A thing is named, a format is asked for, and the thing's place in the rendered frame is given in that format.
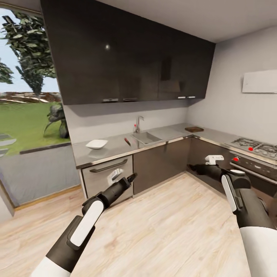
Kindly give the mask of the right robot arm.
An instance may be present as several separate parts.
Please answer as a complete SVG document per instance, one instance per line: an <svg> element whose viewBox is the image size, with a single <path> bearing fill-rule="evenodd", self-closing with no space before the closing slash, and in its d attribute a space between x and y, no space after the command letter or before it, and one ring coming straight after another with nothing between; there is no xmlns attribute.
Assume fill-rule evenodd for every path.
<svg viewBox="0 0 277 277"><path fill-rule="evenodd" d="M251 190L246 172L220 168L222 155L209 155L205 164L188 164L197 175L219 181L225 190L238 227L251 277L277 277L277 229L269 218L268 205Z"/></svg>

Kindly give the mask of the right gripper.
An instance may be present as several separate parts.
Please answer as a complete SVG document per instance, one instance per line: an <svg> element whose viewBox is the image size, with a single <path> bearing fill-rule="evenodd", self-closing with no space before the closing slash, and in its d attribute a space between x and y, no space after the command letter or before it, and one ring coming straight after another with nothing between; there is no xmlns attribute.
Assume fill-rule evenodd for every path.
<svg viewBox="0 0 277 277"><path fill-rule="evenodd" d="M216 168L219 168L219 164L216 165L209 165L209 164L196 164L196 165L192 165L192 164L188 164L188 166L190 167L190 169L192 171L196 171L197 175L207 175L208 177L213 178L213 171ZM215 180L215 179L214 179Z"/></svg>

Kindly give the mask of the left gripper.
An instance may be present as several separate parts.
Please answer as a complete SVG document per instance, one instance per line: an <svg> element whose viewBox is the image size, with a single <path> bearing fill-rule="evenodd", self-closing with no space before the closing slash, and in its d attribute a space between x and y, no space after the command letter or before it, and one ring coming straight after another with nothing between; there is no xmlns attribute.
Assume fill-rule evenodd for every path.
<svg viewBox="0 0 277 277"><path fill-rule="evenodd" d="M117 200L123 193L125 190L127 190L128 188L130 188L134 178L136 177L136 173L133 175L130 175L129 177L125 178L123 177L121 180L119 180L118 182L114 183L113 185L111 185L108 189L110 189L111 191L113 191L113 193L115 194L115 200Z"/></svg>

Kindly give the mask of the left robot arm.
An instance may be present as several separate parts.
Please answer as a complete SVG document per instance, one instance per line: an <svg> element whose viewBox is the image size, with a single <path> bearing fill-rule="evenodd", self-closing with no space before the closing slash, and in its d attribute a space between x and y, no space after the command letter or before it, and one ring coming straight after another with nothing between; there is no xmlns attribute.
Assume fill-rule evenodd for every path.
<svg viewBox="0 0 277 277"><path fill-rule="evenodd" d="M86 200L82 216L76 216L48 254L29 277L70 277L93 232L102 212L109 208L125 190L130 188L136 173L116 180L122 169L114 170L108 177L109 188Z"/></svg>

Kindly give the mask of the bowl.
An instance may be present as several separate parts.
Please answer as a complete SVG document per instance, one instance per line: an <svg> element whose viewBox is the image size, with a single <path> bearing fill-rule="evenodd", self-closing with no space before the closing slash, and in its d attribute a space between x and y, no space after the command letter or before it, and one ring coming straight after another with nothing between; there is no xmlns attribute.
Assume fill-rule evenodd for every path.
<svg viewBox="0 0 277 277"><path fill-rule="evenodd" d="M86 147L89 149L100 150L107 144L107 142L107 140L92 140L86 145Z"/></svg>

